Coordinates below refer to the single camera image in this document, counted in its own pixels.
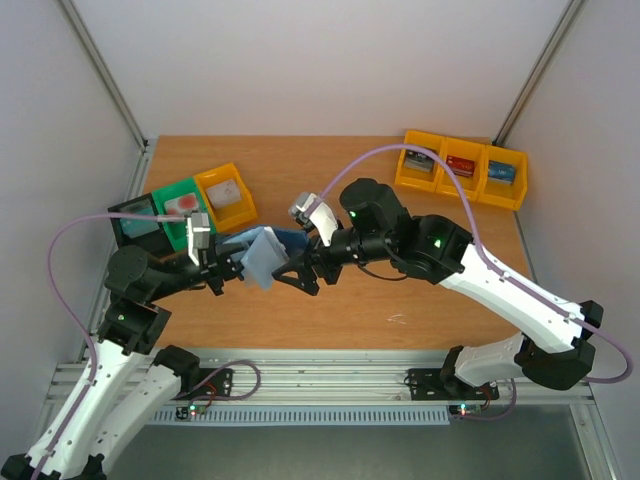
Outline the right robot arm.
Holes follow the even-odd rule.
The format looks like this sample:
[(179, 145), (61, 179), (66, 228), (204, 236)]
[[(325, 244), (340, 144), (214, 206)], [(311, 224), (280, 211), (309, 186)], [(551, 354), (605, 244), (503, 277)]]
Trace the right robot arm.
[(506, 340), (449, 350), (439, 378), (452, 398), (494, 380), (520, 377), (566, 391), (591, 372), (590, 330), (601, 324), (599, 304), (552, 295), (491, 255), (455, 222), (436, 214), (411, 215), (390, 186), (374, 179), (349, 184), (340, 204), (351, 227), (336, 222), (328, 241), (313, 237), (273, 272), (275, 280), (317, 295), (318, 282), (336, 284), (347, 265), (389, 261), (406, 277), (458, 292), (517, 327), (518, 334)]

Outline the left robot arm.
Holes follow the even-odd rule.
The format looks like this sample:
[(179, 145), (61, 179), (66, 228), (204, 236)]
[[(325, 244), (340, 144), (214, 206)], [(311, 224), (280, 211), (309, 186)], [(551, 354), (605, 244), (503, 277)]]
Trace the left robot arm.
[(206, 286), (222, 294), (241, 277), (244, 243), (213, 243), (197, 253), (159, 260), (138, 246), (111, 257), (105, 286), (111, 303), (90, 337), (87, 365), (63, 407), (28, 452), (9, 457), (4, 479), (104, 479), (153, 414), (167, 402), (226, 399), (229, 367), (210, 373), (175, 345), (154, 348), (171, 316), (160, 299)]

